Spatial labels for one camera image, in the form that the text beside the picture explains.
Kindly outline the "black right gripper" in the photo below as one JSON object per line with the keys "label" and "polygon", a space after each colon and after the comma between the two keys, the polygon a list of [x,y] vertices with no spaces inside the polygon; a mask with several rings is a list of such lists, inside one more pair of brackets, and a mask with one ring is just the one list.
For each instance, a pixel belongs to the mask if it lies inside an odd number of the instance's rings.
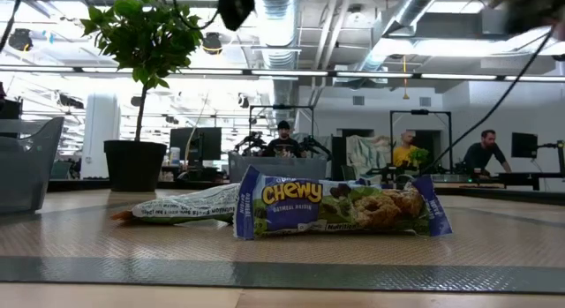
{"label": "black right gripper", "polygon": [[507,6],[505,30],[520,34],[550,26],[555,40],[564,39],[564,0],[503,0]]}

